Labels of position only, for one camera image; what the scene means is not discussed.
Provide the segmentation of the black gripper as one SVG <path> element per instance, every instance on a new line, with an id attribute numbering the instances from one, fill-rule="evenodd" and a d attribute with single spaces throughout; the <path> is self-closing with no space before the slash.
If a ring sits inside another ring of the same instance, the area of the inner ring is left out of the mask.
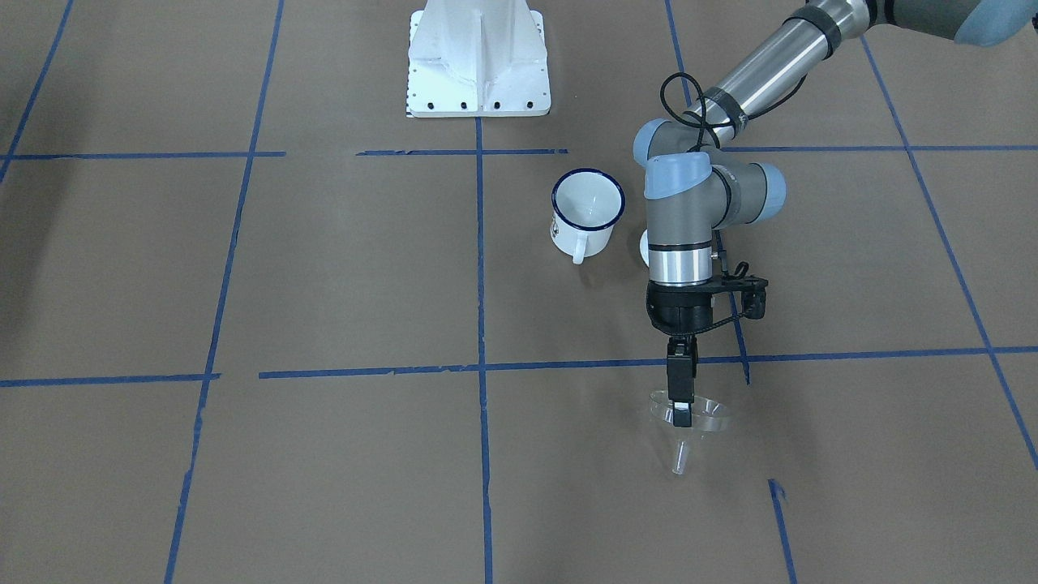
<path id="1" fill-rule="evenodd" d="M 663 286 L 659 282 L 646 285 L 646 314 L 654 329 L 668 335 L 665 372 L 671 402 L 671 424 L 690 428 L 693 425 L 696 400 L 696 335 L 723 325 L 713 316 L 713 296 L 720 289 L 703 284 L 689 287 Z"/>

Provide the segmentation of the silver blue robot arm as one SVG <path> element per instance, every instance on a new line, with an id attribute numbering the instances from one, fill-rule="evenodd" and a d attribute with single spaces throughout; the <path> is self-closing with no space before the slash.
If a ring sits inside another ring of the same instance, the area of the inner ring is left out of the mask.
<path id="1" fill-rule="evenodd" d="M 965 45 L 998 45 L 1036 15 L 1034 1 L 807 1 L 712 88 L 693 81 L 696 100 L 683 112 L 641 126 L 633 144 L 644 169 L 646 314 L 668 336 L 665 419 L 700 428 L 696 338 L 722 328 L 713 299 L 738 294 L 735 319 L 766 313 L 764 278 L 748 265 L 714 272 L 714 237 L 767 221 L 788 187 L 771 164 L 743 163 L 723 144 L 797 92 L 807 74 L 842 44 L 886 24 Z"/>

